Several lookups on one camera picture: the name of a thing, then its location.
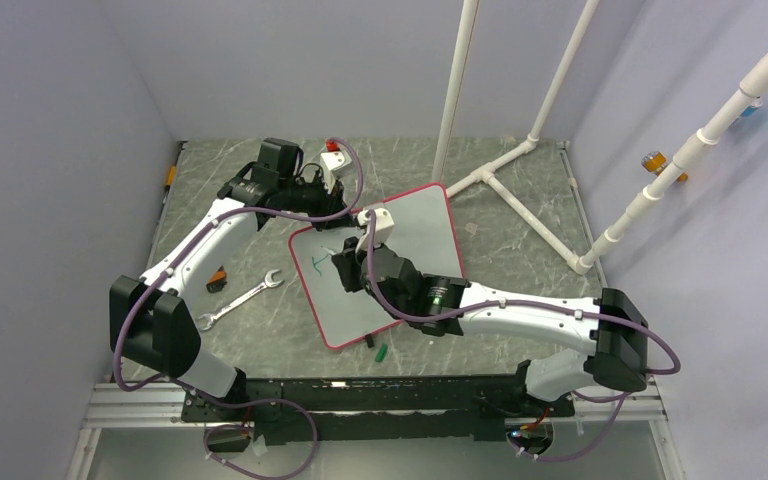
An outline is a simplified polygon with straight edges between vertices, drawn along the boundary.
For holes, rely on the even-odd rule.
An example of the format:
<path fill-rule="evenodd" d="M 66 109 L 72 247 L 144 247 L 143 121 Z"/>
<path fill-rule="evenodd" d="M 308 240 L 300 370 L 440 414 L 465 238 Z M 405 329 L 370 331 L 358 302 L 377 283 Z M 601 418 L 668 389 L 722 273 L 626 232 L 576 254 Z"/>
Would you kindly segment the pink framed whiteboard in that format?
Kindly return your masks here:
<path fill-rule="evenodd" d="M 394 216 L 395 228 L 386 245 L 413 262 L 423 273 L 452 277 L 463 275 L 463 262 L 445 188 L 432 183 L 397 194 L 381 205 Z M 339 228 L 319 232 L 305 227 L 288 240 L 302 287 L 325 346 L 338 350 L 360 342 L 398 324 L 367 293 L 345 292 L 331 255 L 321 246 L 337 252 L 350 237 L 361 232 Z"/>

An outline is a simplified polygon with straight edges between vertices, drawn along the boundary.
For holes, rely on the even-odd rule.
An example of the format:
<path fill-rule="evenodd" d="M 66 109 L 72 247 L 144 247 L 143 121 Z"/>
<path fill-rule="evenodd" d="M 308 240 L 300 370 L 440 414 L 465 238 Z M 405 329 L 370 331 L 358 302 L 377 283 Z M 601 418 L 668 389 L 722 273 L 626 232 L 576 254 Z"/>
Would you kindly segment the green marker cap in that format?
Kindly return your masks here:
<path fill-rule="evenodd" d="M 387 353 L 388 353 L 388 346 L 386 344 L 382 344 L 375 355 L 374 361 L 376 363 L 381 363 L 385 359 Z"/>

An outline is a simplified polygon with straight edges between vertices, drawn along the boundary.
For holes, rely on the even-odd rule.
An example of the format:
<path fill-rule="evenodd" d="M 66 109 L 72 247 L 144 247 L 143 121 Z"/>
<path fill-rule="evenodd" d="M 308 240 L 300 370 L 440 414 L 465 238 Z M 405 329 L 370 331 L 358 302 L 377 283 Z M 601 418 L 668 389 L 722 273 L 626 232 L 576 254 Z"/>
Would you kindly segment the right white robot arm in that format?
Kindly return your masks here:
<path fill-rule="evenodd" d="M 495 334 L 561 346 L 550 357 L 518 365 L 511 401 L 524 415 L 579 388 L 636 393 L 647 385 L 648 323 L 621 290 L 603 288 L 584 298 L 505 292 L 422 273 L 385 245 L 366 251 L 356 237 L 331 261 L 346 292 L 366 292 L 391 317 L 426 335 Z"/>

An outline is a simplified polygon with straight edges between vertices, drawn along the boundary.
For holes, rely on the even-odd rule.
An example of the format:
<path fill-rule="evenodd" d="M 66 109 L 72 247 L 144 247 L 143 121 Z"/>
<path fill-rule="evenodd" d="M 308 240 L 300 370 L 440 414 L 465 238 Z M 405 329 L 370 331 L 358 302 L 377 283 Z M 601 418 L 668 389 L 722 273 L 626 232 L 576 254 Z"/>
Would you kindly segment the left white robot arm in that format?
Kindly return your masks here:
<path fill-rule="evenodd" d="M 166 257 L 136 278 L 123 275 L 114 281 L 110 346 L 113 378 L 121 390 L 145 385 L 125 381 L 122 361 L 129 359 L 153 370 L 154 379 L 169 379 L 203 400 L 219 419 L 244 417 L 254 404 L 246 374 L 203 345 L 188 296 L 205 287 L 233 251 L 272 218 L 307 221 L 317 230 L 351 224 L 359 200 L 345 201 L 341 180 L 354 170 L 355 192 L 362 193 L 363 167 L 346 140 L 331 137 L 326 143 L 329 150 L 316 162 L 313 177 L 305 179 L 298 144 L 264 139 L 257 158 L 222 184 L 205 216 Z"/>

